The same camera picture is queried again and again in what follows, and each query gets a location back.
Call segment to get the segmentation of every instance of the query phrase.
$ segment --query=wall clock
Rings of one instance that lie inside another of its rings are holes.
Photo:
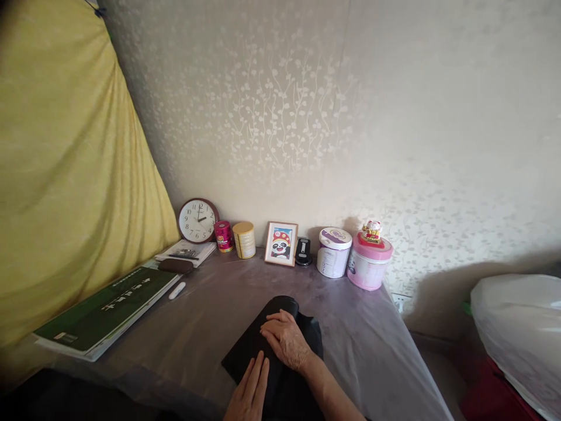
[[[179,211],[179,231],[190,243],[206,243],[214,239],[214,224],[219,220],[218,210],[211,201],[191,199]]]

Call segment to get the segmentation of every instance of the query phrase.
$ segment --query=brown case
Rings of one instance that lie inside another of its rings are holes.
[[[193,263],[188,260],[164,259],[158,270],[186,275],[193,270]]]

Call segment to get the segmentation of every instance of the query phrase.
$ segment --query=hand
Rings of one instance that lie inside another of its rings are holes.
[[[314,353],[306,343],[294,317],[281,310],[280,313],[267,316],[267,320],[261,326],[261,334],[284,365],[302,373],[305,364],[311,360]]]
[[[224,421],[261,421],[269,377],[269,359],[263,357],[263,351],[259,351],[257,360],[251,359],[232,395]]]

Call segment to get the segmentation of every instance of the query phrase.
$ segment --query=electrical outlet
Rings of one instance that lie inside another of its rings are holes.
[[[403,313],[403,306],[405,305],[405,303],[411,301],[410,296],[403,295],[403,294],[396,294],[395,292],[392,292],[392,298],[393,298],[393,302],[397,307],[397,311],[399,311],[400,314]]]

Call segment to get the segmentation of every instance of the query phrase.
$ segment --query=plastic table cover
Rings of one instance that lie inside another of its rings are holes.
[[[184,419],[219,420],[234,381],[221,359],[265,304],[294,297],[321,326],[324,361],[364,415],[374,420],[452,420],[392,299],[316,268],[266,264],[216,251],[160,299],[96,363],[56,356],[53,368],[120,389]]]

